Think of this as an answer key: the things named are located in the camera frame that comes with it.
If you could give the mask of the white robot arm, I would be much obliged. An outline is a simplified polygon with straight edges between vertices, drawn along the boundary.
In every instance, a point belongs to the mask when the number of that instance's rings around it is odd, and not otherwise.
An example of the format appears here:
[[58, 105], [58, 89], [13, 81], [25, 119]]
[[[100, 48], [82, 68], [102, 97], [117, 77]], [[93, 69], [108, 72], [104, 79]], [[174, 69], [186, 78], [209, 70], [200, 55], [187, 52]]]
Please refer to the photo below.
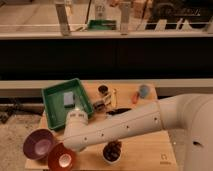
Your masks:
[[183, 171], [213, 171], [213, 94], [182, 94], [150, 102], [90, 124], [87, 114], [67, 114], [63, 144], [73, 151], [117, 139], [184, 129]]

